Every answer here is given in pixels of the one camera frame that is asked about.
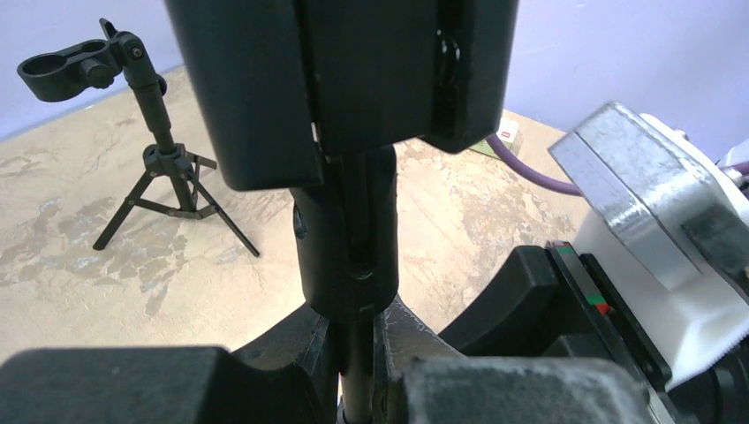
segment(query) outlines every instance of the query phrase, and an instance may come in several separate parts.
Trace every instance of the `adjustable knob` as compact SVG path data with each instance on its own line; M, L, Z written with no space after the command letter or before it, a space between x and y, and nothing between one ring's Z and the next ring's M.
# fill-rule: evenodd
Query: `adjustable knob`
M159 75L159 89L162 92L162 95L166 95L166 79L163 78L163 76Z
M80 63L80 73L89 86L94 88L106 88L115 82L115 73L106 65L96 59L86 59Z

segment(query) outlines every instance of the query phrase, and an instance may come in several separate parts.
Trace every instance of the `lavender wall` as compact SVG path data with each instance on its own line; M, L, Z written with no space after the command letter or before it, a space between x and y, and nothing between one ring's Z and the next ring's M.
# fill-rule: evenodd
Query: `lavender wall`
M746 0L520 0L506 106L562 129L607 100L678 126L711 157L749 138ZM181 57L161 2L0 2L0 138L114 90L41 103L15 74L34 54L100 37L97 19L140 35L159 70ZM123 87L122 79L117 80Z
M717 159L749 138L746 0L520 0L505 105L563 130L618 100Z
M60 103L37 100L16 73L24 59L104 38L99 18L133 31L159 71L182 63L166 8L155 0L0 0L0 140L59 117L126 87L120 76L107 90L89 89Z

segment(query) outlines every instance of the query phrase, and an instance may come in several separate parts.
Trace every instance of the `white plastic part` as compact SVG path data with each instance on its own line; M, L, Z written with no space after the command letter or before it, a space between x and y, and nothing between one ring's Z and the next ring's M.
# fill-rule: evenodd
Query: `white plastic part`
M512 142L515 141L515 137L518 136L519 129L520 124L518 121L513 121L512 119L503 117L499 121L499 130L497 130L496 136L505 144L512 145Z
M734 212L749 225L749 201L730 179L657 118L641 116L713 175ZM593 212L588 213L573 245L579 254L595 255L671 367L667 390L709 369L749 334L749 305L714 271L689 281L660 282Z
M734 146L728 154L718 161L718 166L731 166L737 163L749 161L749 140Z

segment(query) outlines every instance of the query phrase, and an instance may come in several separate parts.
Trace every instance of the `black plastic housing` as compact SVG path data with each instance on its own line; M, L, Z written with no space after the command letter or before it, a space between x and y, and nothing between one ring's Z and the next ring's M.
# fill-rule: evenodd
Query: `black plastic housing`
M235 190L316 185L320 153L413 137L457 153L499 125L518 0L166 4Z

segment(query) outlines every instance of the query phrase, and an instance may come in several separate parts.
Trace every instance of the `screw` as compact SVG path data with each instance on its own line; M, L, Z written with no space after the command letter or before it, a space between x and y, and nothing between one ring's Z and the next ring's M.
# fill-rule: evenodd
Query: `screw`
M684 130L681 130L681 129L678 129L678 128L674 128L674 132L675 132L675 133L676 133L676 134L677 134L677 135L678 135L679 137L681 137L682 139L684 139L684 140L687 140L687 141L689 141L689 136L688 136L688 135L686 135L686 132L685 132Z
M302 211L297 208L297 205L294 205L292 216L294 222L294 235L297 236L297 239L302 240L306 237L308 229L304 217L302 216Z
M140 47L133 47L130 49L130 54L136 59L140 59L143 56L143 50Z

